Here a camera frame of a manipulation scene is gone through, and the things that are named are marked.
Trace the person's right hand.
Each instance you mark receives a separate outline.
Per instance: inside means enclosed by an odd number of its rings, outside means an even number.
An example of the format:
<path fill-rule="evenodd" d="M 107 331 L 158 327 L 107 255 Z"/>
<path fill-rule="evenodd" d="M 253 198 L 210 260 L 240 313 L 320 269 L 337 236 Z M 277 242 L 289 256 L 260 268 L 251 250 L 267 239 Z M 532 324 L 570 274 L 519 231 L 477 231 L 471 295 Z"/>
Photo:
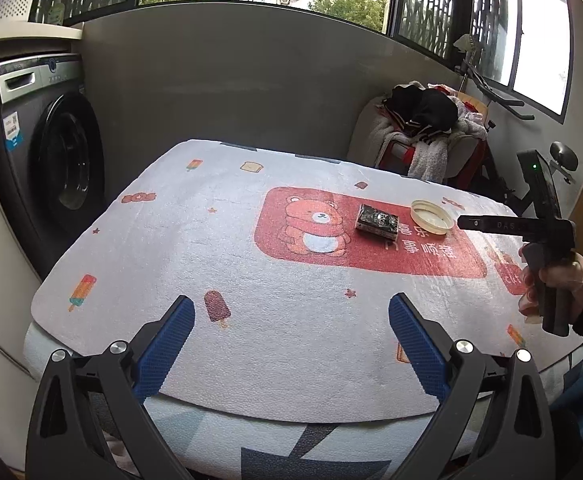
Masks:
<path fill-rule="evenodd" d="M 538 278 L 547 287 L 567 290 L 571 293 L 572 303 L 569 311 L 569 323 L 576 322 L 583 310 L 583 257 L 575 253 L 571 263 L 554 263 L 538 272 Z M 520 273 L 520 279 L 526 286 L 526 291 L 518 301 L 518 310 L 526 318 L 539 316 L 537 288 L 534 285 L 534 273 L 525 266 Z"/>

